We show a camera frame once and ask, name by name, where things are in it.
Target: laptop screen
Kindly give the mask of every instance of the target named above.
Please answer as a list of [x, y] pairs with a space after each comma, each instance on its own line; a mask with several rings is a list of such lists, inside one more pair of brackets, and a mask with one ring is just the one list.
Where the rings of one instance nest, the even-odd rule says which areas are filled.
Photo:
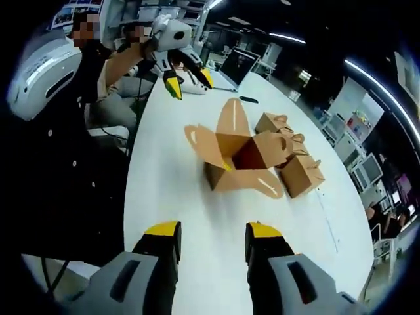
[[249, 51], [233, 48], [224, 62], [220, 72], [229, 77], [236, 85], [240, 85], [248, 72], [254, 66], [258, 55]]

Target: laptop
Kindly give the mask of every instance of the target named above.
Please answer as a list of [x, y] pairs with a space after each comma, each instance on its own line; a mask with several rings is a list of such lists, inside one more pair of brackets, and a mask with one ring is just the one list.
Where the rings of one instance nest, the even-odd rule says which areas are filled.
[[237, 92], [239, 86], [257, 63], [259, 55], [234, 47], [219, 71], [211, 70], [213, 88]]

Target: white table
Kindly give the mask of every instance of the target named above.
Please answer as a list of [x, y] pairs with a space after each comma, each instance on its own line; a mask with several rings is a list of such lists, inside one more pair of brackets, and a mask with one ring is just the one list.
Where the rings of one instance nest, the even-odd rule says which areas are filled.
[[133, 148], [125, 196], [125, 249], [150, 226], [182, 222], [182, 253], [173, 314], [252, 314], [245, 263], [245, 224], [261, 221], [281, 231], [295, 252], [305, 253], [336, 281], [337, 291], [358, 298], [368, 277], [373, 248], [360, 197], [334, 149], [288, 97], [250, 73], [240, 94], [253, 131], [264, 111], [287, 114], [304, 133], [306, 147], [321, 159], [325, 182], [308, 195], [270, 199], [255, 190], [210, 191], [203, 161], [191, 149], [184, 126], [216, 129], [225, 102], [239, 97], [211, 90], [205, 96], [171, 98], [158, 80]]

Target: cardboard takeout box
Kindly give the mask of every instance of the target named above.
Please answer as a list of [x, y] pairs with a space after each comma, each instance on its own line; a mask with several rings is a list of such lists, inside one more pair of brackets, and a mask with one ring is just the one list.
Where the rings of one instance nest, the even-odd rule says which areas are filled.
[[202, 126], [184, 128], [191, 147], [205, 162], [213, 190], [256, 189], [271, 198], [284, 194], [279, 179], [268, 168], [285, 163], [290, 141], [280, 134], [251, 136], [241, 101], [231, 98], [223, 107], [216, 133]]
[[262, 133], [267, 130], [272, 133], [281, 133], [288, 137], [293, 135], [293, 129], [287, 124], [286, 115], [276, 115], [265, 112], [258, 121], [255, 131], [257, 133]]
[[290, 197], [296, 198], [315, 189], [325, 180], [319, 166], [312, 156], [295, 156], [281, 171]]

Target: folded cardboard box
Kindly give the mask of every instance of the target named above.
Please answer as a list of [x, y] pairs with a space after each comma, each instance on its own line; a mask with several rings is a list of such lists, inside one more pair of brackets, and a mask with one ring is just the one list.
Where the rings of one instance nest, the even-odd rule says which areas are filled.
[[281, 133], [288, 137], [293, 135], [293, 129], [287, 124], [286, 115], [276, 115], [265, 112], [258, 121], [255, 132], [262, 133], [267, 130], [272, 133]]
[[289, 142], [270, 131], [251, 136], [239, 99], [231, 98], [224, 105], [215, 133], [202, 125], [188, 125], [184, 131], [205, 162], [205, 174], [213, 190], [252, 188], [271, 198], [283, 196], [279, 179], [268, 168], [287, 161]]
[[312, 156], [295, 156], [280, 174], [290, 197], [296, 198], [315, 189], [325, 180], [319, 166]]

